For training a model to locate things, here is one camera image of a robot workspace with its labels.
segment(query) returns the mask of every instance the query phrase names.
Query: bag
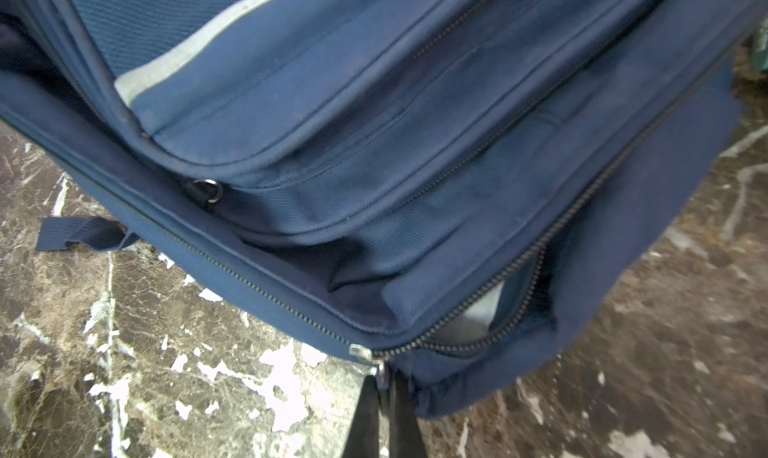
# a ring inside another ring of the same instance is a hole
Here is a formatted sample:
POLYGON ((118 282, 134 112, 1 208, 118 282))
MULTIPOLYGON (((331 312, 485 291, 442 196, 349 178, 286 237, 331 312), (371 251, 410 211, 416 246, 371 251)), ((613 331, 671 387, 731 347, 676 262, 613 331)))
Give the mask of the bag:
POLYGON ((0 117, 130 230, 40 249, 141 236, 433 417, 558 353, 662 233, 767 2, 0 0, 0 117))

